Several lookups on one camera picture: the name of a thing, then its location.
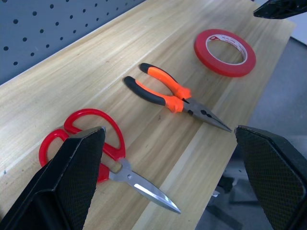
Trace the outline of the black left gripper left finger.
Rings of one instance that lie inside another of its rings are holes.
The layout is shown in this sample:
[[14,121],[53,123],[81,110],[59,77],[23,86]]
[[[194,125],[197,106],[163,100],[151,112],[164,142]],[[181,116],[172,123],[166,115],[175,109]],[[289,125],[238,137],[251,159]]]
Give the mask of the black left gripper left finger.
[[83,230],[105,137],[98,126],[66,139],[0,221],[0,230]]

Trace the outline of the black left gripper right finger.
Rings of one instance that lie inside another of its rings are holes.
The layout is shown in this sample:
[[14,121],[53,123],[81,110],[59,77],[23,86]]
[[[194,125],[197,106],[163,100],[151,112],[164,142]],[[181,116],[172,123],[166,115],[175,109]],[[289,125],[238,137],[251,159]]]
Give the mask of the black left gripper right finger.
[[307,230],[307,159],[284,137],[235,130],[248,180],[274,230]]

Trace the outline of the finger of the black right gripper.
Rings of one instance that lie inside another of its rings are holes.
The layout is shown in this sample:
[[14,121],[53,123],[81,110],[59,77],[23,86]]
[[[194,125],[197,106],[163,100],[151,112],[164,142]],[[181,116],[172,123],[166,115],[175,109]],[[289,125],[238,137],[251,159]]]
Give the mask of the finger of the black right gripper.
[[253,16],[264,19],[286,19],[307,12],[307,0],[268,0]]

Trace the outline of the red tape roll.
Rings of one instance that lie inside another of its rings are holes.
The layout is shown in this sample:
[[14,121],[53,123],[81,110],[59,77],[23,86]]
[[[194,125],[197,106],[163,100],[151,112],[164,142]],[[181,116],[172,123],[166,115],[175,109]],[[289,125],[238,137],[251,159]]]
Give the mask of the red tape roll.
[[[222,41],[234,46],[242,55],[243,61],[237,64],[223,62],[208,48],[209,42]],[[194,51],[198,59],[210,70],[227,77],[243,77],[256,65],[256,55],[252,47],[238,35],[221,29],[209,29],[197,35]]]
[[109,167],[101,163],[99,165],[99,174],[97,182],[102,183],[109,179],[117,182],[126,182],[133,189],[135,189],[144,197],[156,203],[157,205],[180,214],[181,213],[180,209],[165,193],[163,193],[154,184],[152,184],[151,182],[149,182],[139,174],[135,173],[134,171],[132,171],[131,165],[129,161],[126,159],[125,141],[119,126],[108,114],[106,114],[101,110],[93,108],[78,110],[72,113],[66,119],[66,121],[64,122],[63,129],[59,128],[48,134],[43,140],[39,149],[40,165],[43,167],[48,163],[47,150],[54,139],[60,138],[62,141],[65,141],[69,137],[69,134],[77,134],[81,132],[81,130],[75,127],[73,123],[77,119],[86,115],[96,115],[105,119],[113,127],[119,139],[118,148],[115,148],[109,145],[108,143],[105,143],[103,146],[103,153],[105,153],[107,156],[109,156],[116,162],[121,163],[122,165],[121,169],[119,170],[118,173],[113,173],[110,171]]

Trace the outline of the orange black needle-nose pliers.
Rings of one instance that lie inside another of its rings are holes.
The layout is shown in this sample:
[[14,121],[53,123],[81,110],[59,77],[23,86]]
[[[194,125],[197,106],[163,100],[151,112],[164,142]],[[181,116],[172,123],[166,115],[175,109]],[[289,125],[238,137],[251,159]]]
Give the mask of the orange black needle-nose pliers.
[[180,85],[166,71],[148,63],[141,63],[139,65],[139,69],[162,82],[169,88],[173,95],[168,96],[158,93],[144,86],[133,77],[126,76],[123,79],[124,83],[136,95],[151,103],[165,106],[172,113],[186,112],[190,116],[195,117],[202,122],[206,122],[225,131],[232,132],[232,130],[224,122],[222,122],[222,120],[214,115],[209,108],[192,98],[190,89]]

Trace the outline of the dark grey metal pegboard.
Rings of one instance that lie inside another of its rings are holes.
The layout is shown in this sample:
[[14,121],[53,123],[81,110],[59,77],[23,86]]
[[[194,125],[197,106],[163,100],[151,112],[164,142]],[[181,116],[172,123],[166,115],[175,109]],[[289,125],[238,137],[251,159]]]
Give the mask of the dark grey metal pegboard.
[[0,0],[0,85],[145,0]]

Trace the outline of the black metal table frame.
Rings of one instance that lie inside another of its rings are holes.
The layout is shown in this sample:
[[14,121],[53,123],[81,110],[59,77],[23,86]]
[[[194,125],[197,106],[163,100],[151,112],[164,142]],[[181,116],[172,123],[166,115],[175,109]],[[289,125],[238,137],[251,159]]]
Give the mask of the black metal table frame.
[[266,219],[248,180],[222,176],[197,225],[204,230],[257,230]]

